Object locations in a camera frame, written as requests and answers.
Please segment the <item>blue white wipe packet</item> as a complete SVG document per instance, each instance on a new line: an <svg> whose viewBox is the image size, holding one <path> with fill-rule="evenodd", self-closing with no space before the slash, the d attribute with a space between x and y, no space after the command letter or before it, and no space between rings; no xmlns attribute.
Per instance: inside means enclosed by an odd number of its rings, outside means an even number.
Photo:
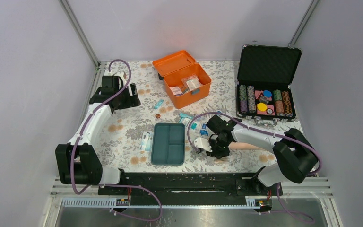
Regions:
<svg viewBox="0 0 363 227"><path fill-rule="evenodd" d="M201 126L201 129L200 129L200 135L201 135L202 137L207 137L207 136L208 136L207 126L206 126L206 124L205 124L205 123L204 123L204 124L202 124L202 126Z"/></svg>

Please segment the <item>striped plaster strip packet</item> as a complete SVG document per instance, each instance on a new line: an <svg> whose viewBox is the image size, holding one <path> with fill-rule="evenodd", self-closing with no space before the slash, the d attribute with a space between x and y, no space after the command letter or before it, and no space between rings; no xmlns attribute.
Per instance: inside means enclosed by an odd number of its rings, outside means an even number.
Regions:
<svg viewBox="0 0 363 227"><path fill-rule="evenodd" d="M216 163L217 165L220 164L225 164L229 162L229 158L221 158L221 159L214 159L214 163Z"/></svg>

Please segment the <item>teal divided tray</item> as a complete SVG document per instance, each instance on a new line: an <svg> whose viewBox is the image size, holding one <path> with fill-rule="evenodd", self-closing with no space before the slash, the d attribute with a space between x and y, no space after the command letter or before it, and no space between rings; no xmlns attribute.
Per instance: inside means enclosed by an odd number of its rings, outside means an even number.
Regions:
<svg viewBox="0 0 363 227"><path fill-rule="evenodd" d="M157 123L154 126L151 163L160 166L181 166L185 160L185 125Z"/></svg>

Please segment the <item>white blue medicine box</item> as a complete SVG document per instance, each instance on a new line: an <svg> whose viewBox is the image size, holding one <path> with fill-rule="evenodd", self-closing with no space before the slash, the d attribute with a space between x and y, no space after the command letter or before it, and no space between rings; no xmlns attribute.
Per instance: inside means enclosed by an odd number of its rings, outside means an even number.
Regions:
<svg viewBox="0 0 363 227"><path fill-rule="evenodd" d="M179 87L170 87L170 91L174 96L182 96L183 92Z"/></svg>

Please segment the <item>gloves packet clear bag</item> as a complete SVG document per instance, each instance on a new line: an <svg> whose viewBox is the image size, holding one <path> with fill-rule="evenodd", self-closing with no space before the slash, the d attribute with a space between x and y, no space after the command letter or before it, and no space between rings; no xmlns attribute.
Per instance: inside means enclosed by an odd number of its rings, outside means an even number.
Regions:
<svg viewBox="0 0 363 227"><path fill-rule="evenodd" d="M184 86L189 91L196 90L196 89L200 88L201 86L203 86L197 75L191 75L191 76L182 78L181 80L182 80Z"/></svg>

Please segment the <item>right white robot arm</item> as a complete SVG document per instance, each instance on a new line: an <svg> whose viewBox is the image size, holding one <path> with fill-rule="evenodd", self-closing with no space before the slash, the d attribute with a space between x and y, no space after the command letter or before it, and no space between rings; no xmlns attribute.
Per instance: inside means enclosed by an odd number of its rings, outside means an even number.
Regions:
<svg viewBox="0 0 363 227"><path fill-rule="evenodd" d="M209 156L228 156L232 142L251 144L274 154L277 162L262 167L254 176L252 188L259 195L268 192L276 183L302 183L316 164L320 163L313 147L294 128L286 132L270 131L245 125L235 118L225 121L217 115L211 117L206 126L216 135L215 139L208 140Z"/></svg>

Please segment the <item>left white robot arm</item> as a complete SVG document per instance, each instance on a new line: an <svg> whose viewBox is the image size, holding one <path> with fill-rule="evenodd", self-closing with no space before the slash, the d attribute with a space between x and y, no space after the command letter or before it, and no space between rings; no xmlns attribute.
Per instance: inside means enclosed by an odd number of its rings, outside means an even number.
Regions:
<svg viewBox="0 0 363 227"><path fill-rule="evenodd" d="M124 71L103 76L102 85L89 100L86 117L75 135L66 144L59 144L55 156L63 184L110 184L116 194L126 192L128 182L121 170L102 166L95 150L99 135L114 111L140 106L134 83L124 85Z"/></svg>

